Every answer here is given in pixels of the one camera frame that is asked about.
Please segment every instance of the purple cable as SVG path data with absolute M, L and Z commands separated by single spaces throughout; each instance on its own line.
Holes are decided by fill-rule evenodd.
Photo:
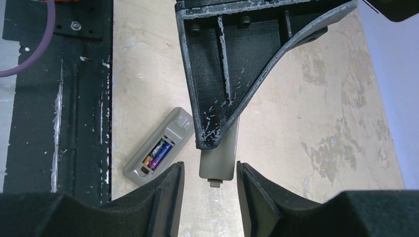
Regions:
M 48 19 L 46 22 L 46 28 L 45 33 L 43 34 L 43 38 L 38 46 L 38 48 L 35 50 L 35 52 L 22 64 L 18 65 L 15 68 L 6 70 L 6 71 L 0 71 L 0 78 L 8 77 L 11 75 L 15 75 L 18 73 L 21 73 L 28 69 L 30 66 L 32 66 L 38 59 L 43 55 L 46 48 L 49 45 L 49 42 L 51 42 L 52 34 L 54 33 L 54 27 L 55 27 L 55 2 L 54 0 L 48 0 L 46 2 L 46 5 L 48 7 Z

